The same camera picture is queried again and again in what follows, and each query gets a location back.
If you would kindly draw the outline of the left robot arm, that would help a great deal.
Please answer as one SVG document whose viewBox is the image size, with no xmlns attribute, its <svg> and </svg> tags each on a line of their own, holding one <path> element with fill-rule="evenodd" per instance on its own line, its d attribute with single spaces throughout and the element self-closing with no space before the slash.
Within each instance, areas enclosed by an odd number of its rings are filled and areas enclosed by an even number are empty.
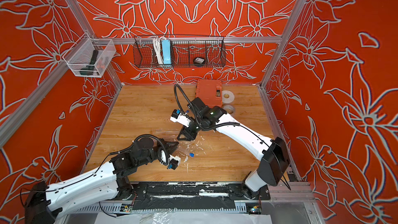
<svg viewBox="0 0 398 224">
<path fill-rule="evenodd" d="M 129 147 L 111 152 L 89 172 L 58 183 L 40 181 L 29 191 L 24 222 L 53 224 L 58 218 L 97 202 L 127 200 L 134 195 L 129 176 L 156 160 L 175 170 L 180 164 L 180 159 L 173 156 L 178 146 L 178 142 L 143 134 Z"/>
</svg>

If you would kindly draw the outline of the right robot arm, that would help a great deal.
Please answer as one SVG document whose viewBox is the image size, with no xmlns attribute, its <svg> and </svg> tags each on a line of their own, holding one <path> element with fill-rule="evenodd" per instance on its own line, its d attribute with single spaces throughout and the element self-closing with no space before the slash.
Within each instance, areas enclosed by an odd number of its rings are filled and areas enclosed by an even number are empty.
<svg viewBox="0 0 398 224">
<path fill-rule="evenodd" d="M 200 131 L 217 131 L 239 143 L 259 160 L 258 168 L 245 177 L 236 192 L 237 196 L 255 199 L 262 187 L 277 186 L 286 179 L 284 175 L 290 158 L 287 144 L 282 138 L 263 136 L 238 122 L 221 107 L 210 108 L 199 97 L 187 103 L 193 116 L 189 116 L 181 105 L 171 115 L 172 122 L 182 125 L 177 137 L 179 141 L 194 141 Z"/>
</svg>

